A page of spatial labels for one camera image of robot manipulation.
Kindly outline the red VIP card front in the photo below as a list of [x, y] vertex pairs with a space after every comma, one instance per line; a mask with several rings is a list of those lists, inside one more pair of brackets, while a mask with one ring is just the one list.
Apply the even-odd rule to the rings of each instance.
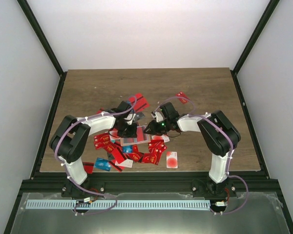
[[137, 131], [136, 131], [136, 137], [134, 138], [134, 143], [141, 144], [145, 140], [144, 137], [144, 127], [143, 126], [138, 126]]

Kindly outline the pink card holder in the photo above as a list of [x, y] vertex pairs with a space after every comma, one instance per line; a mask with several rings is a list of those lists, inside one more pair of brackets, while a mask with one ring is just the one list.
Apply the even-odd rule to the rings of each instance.
[[137, 137], [131, 138], [121, 138], [120, 145], [121, 146], [129, 146], [129, 145], [138, 145], [138, 144], [145, 144], [150, 142], [150, 135], [145, 134], [146, 126], [138, 126], [137, 127]]

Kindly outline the white card red circle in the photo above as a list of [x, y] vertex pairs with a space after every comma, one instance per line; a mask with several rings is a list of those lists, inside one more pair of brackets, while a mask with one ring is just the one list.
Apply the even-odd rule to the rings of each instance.
[[167, 152], [167, 168], [177, 169], [178, 168], [178, 157], [177, 152]]

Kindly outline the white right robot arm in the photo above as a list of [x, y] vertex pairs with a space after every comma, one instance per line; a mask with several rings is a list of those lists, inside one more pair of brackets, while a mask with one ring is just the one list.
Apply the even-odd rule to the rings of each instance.
[[145, 134], [162, 136], [170, 131], [201, 133], [212, 153], [208, 193], [219, 196], [224, 190], [224, 181], [229, 177], [232, 154], [241, 140], [241, 135], [227, 116], [216, 110], [205, 115], [179, 114], [171, 102], [151, 113], [153, 120], [144, 130]]

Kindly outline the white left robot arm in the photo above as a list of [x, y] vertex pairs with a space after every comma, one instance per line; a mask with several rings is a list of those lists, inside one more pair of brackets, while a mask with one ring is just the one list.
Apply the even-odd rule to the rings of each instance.
[[136, 102], [122, 101], [117, 108], [89, 117], [76, 118], [67, 115], [58, 126], [49, 147], [54, 152], [55, 159], [64, 167], [67, 178], [74, 183], [72, 189], [78, 196], [84, 197], [90, 191], [81, 159], [88, 137], [110, 129], [116, 129], [121, 138], [136, 137], [137, 124], [126, 119]]

